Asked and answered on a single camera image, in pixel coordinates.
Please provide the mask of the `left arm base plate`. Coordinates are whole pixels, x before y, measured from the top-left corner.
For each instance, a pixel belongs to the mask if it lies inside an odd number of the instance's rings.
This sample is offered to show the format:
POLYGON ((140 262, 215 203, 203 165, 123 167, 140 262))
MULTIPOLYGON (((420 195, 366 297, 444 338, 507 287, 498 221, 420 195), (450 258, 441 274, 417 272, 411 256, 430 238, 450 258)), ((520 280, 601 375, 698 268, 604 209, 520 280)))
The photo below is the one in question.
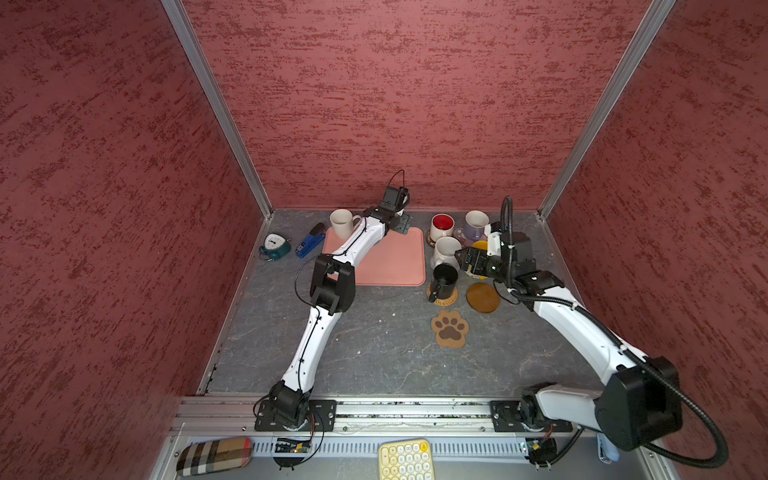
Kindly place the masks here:
POLYGON ((337 406, 335 400, 303 401, 298 420, 293 423, 278 412, 274 401, 265 400, 258 405, 253 429, 256 432, 330 432, 334 429, 337 406))

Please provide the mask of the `black mug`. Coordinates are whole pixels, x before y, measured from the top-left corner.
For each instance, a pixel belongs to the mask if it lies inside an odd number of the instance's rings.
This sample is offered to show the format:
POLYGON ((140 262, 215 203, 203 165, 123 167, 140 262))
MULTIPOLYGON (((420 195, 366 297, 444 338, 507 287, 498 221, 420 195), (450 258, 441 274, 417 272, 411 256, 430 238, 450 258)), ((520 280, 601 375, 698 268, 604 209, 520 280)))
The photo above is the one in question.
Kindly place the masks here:
POLYGON ((448 264, 440 264, 433 269, 430 290, 436 292, 439 298, 448 297, 456 288, 458 270, 448 264))

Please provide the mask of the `white mug red inside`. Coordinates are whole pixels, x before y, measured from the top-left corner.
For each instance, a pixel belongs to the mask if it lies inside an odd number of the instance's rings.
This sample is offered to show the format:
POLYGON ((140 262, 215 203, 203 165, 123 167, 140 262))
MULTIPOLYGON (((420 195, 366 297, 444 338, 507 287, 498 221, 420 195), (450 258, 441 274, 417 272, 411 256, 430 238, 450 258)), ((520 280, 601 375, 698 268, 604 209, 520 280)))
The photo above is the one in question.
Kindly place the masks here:
POLYGON ((449 214, 434 215, 430 223, 429 241, 434 244, 443 237, 452 236, 454 227, 455 220, 449 214))

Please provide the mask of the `green tape measure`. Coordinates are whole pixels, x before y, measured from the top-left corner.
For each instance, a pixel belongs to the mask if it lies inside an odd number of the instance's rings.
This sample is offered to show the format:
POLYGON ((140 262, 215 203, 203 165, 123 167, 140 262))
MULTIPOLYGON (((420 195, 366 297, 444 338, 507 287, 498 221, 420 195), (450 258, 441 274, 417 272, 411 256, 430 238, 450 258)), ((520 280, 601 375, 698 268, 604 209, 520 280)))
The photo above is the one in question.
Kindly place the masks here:
POLYGON ((286 257, 291 250, 291 244, 286 237, 278 233, 269 233, 258 248, 258 256, 263 261, 272 262, 286 257))

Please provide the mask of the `large round wooden coaster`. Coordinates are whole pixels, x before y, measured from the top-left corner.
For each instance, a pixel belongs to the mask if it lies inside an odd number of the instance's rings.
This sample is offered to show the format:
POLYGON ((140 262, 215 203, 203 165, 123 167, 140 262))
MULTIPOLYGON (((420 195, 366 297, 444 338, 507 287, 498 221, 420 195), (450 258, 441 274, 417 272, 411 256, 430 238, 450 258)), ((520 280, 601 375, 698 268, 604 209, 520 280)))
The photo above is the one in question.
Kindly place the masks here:
POLYGON ((475 283, 467 289, 468 305, 478 313, 489 314, 496 311, 501 303, 501 297, 492 284, 475 283))

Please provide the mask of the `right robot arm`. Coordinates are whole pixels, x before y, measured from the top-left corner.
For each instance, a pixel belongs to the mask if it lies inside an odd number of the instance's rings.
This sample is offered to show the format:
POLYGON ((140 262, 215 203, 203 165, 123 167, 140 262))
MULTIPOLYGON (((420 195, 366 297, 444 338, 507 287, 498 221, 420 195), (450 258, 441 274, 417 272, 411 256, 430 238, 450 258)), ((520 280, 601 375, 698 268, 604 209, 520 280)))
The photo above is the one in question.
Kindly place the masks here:
POLYGON ((726 438, 714 420, 679 385, 676 367, 651 358, 620 338, 582 306, 553 273, 536 266, 529 238, 521 232, 494 232, 488 250, 464 247, 455 253, 462 271, 501 283, 519 303, 553 326, 587 361, 603 387, 577 389, 539 384, 524 390, 519 421, 544 430, 556 420, 601 433, 615 447, 646 448, 671 461, 700 469, 723 466, 729 458, 726 438), (679 431, 688 408, 713 438, 715 452, 693 458, 656 445, 679 431))

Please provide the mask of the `lavender mug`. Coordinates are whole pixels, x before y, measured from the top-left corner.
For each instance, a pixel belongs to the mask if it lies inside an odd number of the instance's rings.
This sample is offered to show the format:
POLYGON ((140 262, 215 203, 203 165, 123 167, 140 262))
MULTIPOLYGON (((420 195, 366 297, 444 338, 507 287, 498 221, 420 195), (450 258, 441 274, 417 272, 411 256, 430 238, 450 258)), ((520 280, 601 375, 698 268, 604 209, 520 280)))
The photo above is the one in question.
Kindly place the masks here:
POLYGON ((488 215, 480 210, 471 210, 464 217, 463 234, 472 242, 480 240, 485 235, 485 227, 490 223, 488 215))

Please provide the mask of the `yellow keypad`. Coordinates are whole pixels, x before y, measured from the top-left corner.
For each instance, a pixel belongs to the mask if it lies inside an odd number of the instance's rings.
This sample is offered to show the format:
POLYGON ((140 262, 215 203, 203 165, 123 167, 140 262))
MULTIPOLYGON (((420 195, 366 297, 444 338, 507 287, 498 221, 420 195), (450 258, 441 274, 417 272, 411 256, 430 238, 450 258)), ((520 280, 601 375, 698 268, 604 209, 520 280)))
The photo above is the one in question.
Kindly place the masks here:
POLYGON ((432 448, 426 439, 384 443, 378 448, 380 480, 433 480, 432 448))

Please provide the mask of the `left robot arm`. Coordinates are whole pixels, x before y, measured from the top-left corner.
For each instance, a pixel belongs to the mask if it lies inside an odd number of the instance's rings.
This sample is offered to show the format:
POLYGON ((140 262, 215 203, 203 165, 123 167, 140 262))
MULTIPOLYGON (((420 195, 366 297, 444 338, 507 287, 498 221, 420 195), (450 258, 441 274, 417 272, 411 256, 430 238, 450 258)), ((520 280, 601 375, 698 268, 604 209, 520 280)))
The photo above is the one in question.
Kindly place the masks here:
POLYGON ((335 251, 314 259, 305 331, 289 367, 267 397, 285 427, 297 430, 306 421, 323 350, 335 324, 355 298, 356 267, 388 233, 407 231, 410 217, 405 208, 404 203, 368 208, 349 239, 335 251))

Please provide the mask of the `blue stapler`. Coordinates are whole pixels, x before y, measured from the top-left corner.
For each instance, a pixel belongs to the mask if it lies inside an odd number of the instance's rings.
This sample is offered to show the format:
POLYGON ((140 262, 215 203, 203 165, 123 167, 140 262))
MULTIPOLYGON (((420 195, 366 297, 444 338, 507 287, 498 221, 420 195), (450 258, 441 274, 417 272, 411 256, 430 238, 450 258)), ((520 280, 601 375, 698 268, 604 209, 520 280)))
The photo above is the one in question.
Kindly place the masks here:
POLYGON ((295 254, 298 258, 305 258, 318 245, 324 242, 326 236, 326 226, 323 222, 318 222, 309 232, 309 234, 295 248, 295 254))

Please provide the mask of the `woven rattan coaster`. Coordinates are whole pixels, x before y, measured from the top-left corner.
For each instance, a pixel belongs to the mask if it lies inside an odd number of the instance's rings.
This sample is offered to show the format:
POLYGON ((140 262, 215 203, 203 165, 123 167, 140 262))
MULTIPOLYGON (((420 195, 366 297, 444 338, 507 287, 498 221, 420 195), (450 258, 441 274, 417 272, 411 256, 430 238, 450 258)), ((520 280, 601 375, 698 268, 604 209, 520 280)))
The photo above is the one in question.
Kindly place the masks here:
POLYGON ((459 297, 458 289, 454 288, 451 294, 446 298, 439 298, 436 292, 427 289, 427 300, 437 306, 447 307, 453 305, 459 297))

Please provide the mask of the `plaid glasses case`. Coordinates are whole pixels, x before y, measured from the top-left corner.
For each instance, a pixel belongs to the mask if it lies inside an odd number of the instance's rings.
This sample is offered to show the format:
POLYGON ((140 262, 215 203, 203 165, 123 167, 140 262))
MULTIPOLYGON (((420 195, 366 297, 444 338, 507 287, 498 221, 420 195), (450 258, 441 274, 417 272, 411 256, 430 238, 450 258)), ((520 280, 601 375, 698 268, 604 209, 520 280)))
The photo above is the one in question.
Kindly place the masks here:
POLYGON ((245 467, 252 457, 254 442, 248 437, 193 443, 180 454, 176 474, 193 477, 245 467))

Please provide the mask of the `brown paw print coaster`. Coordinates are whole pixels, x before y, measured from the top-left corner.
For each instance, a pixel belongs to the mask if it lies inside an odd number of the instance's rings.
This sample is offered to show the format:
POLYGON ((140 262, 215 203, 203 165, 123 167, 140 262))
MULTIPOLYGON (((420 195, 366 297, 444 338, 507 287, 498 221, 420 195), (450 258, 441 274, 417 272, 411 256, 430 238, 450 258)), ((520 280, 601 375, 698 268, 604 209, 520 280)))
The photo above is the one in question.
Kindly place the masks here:
POLYGON ((430 326, 439 346, 461 349, 466 345, 470 326, 458 311, 441 310, 436 317, 431 319, 430 326))

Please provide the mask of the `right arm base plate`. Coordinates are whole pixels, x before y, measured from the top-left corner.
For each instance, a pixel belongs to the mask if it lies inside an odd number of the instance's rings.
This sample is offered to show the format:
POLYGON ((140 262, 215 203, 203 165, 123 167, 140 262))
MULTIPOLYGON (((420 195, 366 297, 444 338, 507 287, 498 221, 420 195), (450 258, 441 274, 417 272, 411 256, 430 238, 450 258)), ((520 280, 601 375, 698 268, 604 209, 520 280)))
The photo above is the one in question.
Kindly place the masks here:
POLYGON ((546 434, 574 431, 573 425, 563 420, 545 420, 541 426, 527 426, 522 421, 519 404, 519 400, 493 400, 489 403, 495 432, 546 434))

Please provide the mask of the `pink serving tray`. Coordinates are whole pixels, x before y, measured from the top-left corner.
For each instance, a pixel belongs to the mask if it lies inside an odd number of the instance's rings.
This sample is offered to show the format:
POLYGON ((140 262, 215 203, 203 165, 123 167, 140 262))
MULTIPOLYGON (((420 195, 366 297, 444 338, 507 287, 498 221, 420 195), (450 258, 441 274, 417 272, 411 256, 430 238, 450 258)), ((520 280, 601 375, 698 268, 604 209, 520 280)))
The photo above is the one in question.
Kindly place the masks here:
POLYGON ((406 235, 390 232, 355 267, 357 286, 421 286, 426 279, 424 234, 411 227, 406 235))

